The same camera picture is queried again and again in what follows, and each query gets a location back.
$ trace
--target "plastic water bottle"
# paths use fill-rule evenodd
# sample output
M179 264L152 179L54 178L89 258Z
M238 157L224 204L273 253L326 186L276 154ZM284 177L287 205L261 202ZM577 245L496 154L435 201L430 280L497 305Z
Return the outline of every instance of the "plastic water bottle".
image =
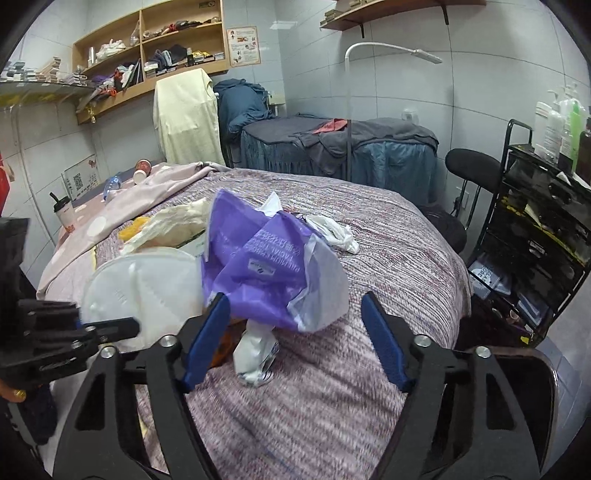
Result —
M113 197L112 195L109 196L110 192L115 192L117 190L119 190L121 188L121 179L119 178L119 174L115 175L114 177L109 178L106 183L105 183L105 189L103 190L103 200L106 203L109 203L107 201L107 198L109 198L109 200L111 200L111 198Z

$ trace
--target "black metal cart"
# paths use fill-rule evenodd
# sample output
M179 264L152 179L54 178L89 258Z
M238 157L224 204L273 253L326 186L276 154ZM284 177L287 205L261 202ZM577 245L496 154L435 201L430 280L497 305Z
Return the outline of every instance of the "black metal cart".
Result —
M514 125L530 143L511 145ZM591 271L591 189L507 127L501 181L467 265L511 345L538 345Z

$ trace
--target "printed label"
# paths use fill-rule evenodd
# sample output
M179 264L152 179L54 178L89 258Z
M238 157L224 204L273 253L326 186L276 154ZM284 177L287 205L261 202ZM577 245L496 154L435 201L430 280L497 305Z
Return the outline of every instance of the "printed label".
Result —
M530 240L530 247L535 248L542 255L545 255L545 253L546 253L546 250L544 250L544 247L542 247L540 244L535 243L533 240Z
M269 277L272 277L275 274L275 268L271 268L269 265L252 258L248 261L248 269L258 273L259 275L267 275Z

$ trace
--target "purple plastic bag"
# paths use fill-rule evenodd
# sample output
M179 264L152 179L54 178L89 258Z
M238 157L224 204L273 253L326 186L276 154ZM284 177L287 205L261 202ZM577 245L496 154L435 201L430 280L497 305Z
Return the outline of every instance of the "purple plastic bag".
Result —
M226 294L233 317L314 332L347 312L348 281L338 258L291 214L269 218L220 190L207 234L204 297Z

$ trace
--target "white plastic bag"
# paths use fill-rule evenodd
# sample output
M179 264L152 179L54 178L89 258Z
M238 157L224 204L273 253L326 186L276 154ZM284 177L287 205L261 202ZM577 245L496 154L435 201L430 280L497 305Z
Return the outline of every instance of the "white plastic bag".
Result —
M331 247L350 254L359 253L359 244L355 241L349 225L343 226L323 215L306 215L304 218L308 225L322 234Z
M115 55L116 53L119 53L125 49L127 49L127 47L125 46L123 40L113 41L113 39L111 39L109 43L105 43L100 46L100 50L96 53L96 61L108 59L110 56Z
M125 243L121 255L148 247L177 247L205 230L209 211L205 198L162 209Z

